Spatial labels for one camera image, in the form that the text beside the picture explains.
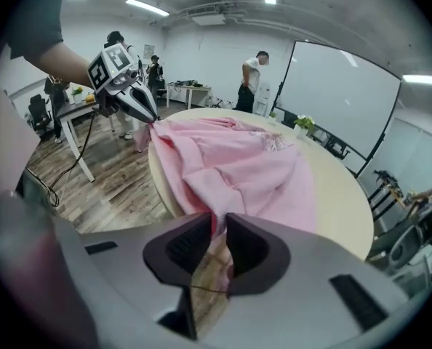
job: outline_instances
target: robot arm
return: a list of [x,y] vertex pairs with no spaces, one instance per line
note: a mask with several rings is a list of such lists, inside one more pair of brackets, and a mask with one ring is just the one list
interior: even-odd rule
[[98,111],[110,116],[122,110],[132,118],[153,123],[158,119],[150,90],[140,82],[139,68],[125,48],[107,47],[90,63],[88,77],[96,94]]

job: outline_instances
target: table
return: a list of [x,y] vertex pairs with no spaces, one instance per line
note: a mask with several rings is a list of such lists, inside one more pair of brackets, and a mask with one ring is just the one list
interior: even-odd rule
[[166,107],[169,108],[169,91],[170,89],[174,88],[174,87],[179,87],[181,89],[185,89],[185,99],[187,99],[187,91],[188,91],[188,110],[191,109],[192,106],[192,95],[193,95],[193,91],[194,90],[199,90],[202,92],[211,92],[211,87],[192,87],[190,85],[181,85],[181,86],[176,86],[175,84],[167,84],[166,85],[166,89],[167,89],[167,94],[166,94]]
[[[281,123],[269,124],[266,118],[241,111],[222,108],[194,108],[168,117],[169,120],[231,117],[279,132],[287,141],[297,144],[310,164],[316,192],[316,233],[332,239],[361,260],[365,260],[373,241],[374,225],[367,197],[352,174],[329,151],[309,138],[298,140],[293,129]],[[151,143],[148,163],[158,194],[174,216],[183,215],[176,202],[156,150]]]
[[[77,138],[76,130],[72,125],[72,119],[78,118],[82,115],[85,115],[86,113],[91,113],[93,111],[92,108],[95,105],[97,105],[96,101],[87,103],[85,100],[83,100],[81,103],[74,103],[73,105],[66,103],[56,114],[56,117],[60,121],[61,127],[63,128],[65,138],[68,141],[69,147],[71,148],[76,159],[80,155],[78,149],[79,139]],[[111,131],[113,131],[113,119],[111,117],[109,117],[109,122],[111,123]],[[132,123],[133,129],[137,130],[138,120],[132,119]],[[95,181],[93,174],[85,164],[84,158],[79,159],[79,165],[84,171],[85,175],[88,177],[89,181]]]

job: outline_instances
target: black slot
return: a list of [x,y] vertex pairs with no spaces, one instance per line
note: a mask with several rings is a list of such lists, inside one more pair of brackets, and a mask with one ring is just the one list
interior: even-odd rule
[[102,243],[92,244],[91,246],[86,246],[85,251],[87,254],[101,253],[108,251],[109,249],[116,248],[117,244],[113,241],[104,241]]
[[388,314],[353,276],[335,276],[329,282],[364,331],[388,317]]

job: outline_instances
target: whiteboard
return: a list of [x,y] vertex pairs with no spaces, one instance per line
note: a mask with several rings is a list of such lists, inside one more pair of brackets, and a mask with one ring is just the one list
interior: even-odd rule
[[400,79],[348,52],[297,41],[282,89],[282,107],[309,115],[368,156],[399,93]]

